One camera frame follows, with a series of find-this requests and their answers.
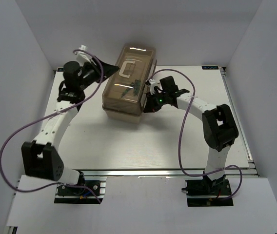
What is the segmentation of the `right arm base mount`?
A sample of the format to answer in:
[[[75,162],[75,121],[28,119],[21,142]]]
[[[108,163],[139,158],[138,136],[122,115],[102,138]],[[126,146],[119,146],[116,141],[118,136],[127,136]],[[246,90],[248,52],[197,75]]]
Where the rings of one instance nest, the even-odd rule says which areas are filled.
[[[232,194],[229,180],[208,189],[202,180],[186,180],[186,186],[181,189],[187,197],[188,207],[232,207]]]

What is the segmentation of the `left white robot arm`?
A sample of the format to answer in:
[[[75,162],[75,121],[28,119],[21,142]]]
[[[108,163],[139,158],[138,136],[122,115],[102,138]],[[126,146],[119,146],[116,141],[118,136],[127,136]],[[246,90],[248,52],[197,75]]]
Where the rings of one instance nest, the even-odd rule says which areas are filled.
[[[95,82],[105,81],[118,70],[117,66],[95,59],[83,65],[76,61],[64,64],[54,116],[48,119],[31,142],[25,142],[21,147],[27,176],[69,184],[69,189],[76,195],[84,192],[85,182],[81,173],[64,166],[58,148],[70,122],[86,99],[84,90]]]

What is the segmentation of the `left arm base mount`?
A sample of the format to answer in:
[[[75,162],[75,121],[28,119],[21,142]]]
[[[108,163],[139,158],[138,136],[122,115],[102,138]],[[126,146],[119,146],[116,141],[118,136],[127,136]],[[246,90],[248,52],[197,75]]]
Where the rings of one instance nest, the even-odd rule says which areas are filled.
[[[86,188],[73,188],[60,185],[56,189],[55,204],[95,204],[102,202],[105,194],[106,179],[87,178],[84,182]]]

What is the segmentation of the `small green-black precision screwdriver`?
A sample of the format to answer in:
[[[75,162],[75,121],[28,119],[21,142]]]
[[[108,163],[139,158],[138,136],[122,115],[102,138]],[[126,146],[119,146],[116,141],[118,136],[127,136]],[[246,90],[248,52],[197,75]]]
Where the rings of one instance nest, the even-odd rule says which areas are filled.
[[[133,94],[134,96],[138,96],[139,91],[140,91],[140,85],[141,85],[141,81],[139,79],[135,79],[134,84],[133,84]]]

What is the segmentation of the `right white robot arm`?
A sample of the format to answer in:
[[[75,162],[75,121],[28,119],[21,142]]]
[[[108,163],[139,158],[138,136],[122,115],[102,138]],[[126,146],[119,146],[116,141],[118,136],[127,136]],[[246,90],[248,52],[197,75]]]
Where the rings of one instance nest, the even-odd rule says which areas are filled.
[[[207,164],[201,175],[202,187],[206,193],[215,194],[225,180],[227,156],[239,135],[231,108],[227,104],[210,104],[187,89],[179,89],[172,76],[159,82],[150,79],[146,85],[150,91],[146,95],[145,113],[155,113],[163,105],[171,105],[202,122],[203,137],[208,145]]]

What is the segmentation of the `beige tool box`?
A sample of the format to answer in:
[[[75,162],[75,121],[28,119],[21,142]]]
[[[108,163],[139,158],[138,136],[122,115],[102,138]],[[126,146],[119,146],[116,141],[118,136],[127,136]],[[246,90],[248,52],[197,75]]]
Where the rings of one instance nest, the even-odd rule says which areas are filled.
[[[145,85],[157,65],[154,47],[125,44],[102,93],[102,108],[109,118],[138,124],[146,104]]]

